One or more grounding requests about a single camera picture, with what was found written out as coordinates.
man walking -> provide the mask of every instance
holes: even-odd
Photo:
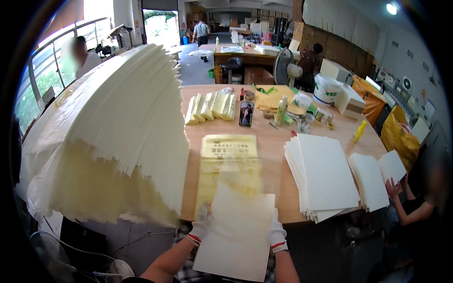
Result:
[[[207,36],[211,34],[209,26],[204,23],[201,19],[198,24],[193,29],[193,43],[195,43],[195,39],[197,39],[198,47],[202,44],[207,44]],[[207,62],[206,57],[201,57],[204,62]]]

wooden table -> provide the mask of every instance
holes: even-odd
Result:
[[[216,49],[214,52],[214,73],[216,84],[222,83],[222,68],[220,65],[225,64],[228,59],[232,57],[239,57],[242,59],[242,64],[254,66],[273,66],[275,56],[263,55],[255,50],[253,47],[244,48],[244,53],[221,53],[222,46],[235,46],[232,43],[226,44],[204,44],[200,48]]]
[[[220,90],[224,87],[234,88],[233,94],[239,99],[241,88],[253,91],[251,86],[243,85],[199,85],[183,86],[181,96],[183,97],[182,112],[187,113],[190,98],[198,93],[209,93]],[[236,114],[234,121],[227,122],[221,119],[208,121],[202,124],[187,125],[186,133],[190,141],[190,155],[187,164],[186,179],[184,183],[183,205],[181,209],[181,219],[193,221],[195,211],[195,201],[197,198],[198,176],[200,167],[200,147],[202,138],[208,134],[252,134],[257,137],[258,154],[266,154],[277,157],[281,160],[280,195],[276,203],[279,209],[279,220],[281,223],[295,223],[308,221],[299,212],[299,191],[284,157],[283,145],[292,137],[291,131],[295,125],[283,126],[278,130],[269,125],[269,121],[264,119],[259,109],[255,110],[252,126],[243,128],[239,126],[239,101],[236,104]],[[341,116],[333,106],[321,106],[335,115],[333,120],[334,130],[313,125],[310,128],[311,134],[326,136],[338,139],[344,150],[345,156],[349,157],[352,153],[371,155],[379,159],[387,152],[374,129],[368,125],[363,136],[357,144],[350,141],[352,134],[361,124],[361,120],[350,119]]]

standing fan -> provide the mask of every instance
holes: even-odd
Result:
[[[69,258],[67,257],[67,254],[60,242],[54,236],[46,232],[34,232],[30,236],[30,243],[47,271],[52,275],[55,281],[59,283],[75,282],[75,278],[73,276],[73,273],[75,272],[82,273],[88,277],[95,276],[112,278],[113,282],[120,282],[122,279],[128,277],[135,277],[132,268],[121,259],[115,259],[110,264],[110,271],[112,273],[85,272],[77,270],[77,268],[73,267],[69,262]]]
[[[300,77],[302,68],[294,64],[294,55],[286,47],[280,50],[274,62],[274,81],[277,85],[294,87],[294,79]]]

yellow bag with printed text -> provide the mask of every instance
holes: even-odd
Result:
[[[404,132],[398,123],[407,124],[403,109],[396,105],[382,126],[381,141],[387,151],[396,150],[409,172],[417,161],[420,143],[415,136]]]

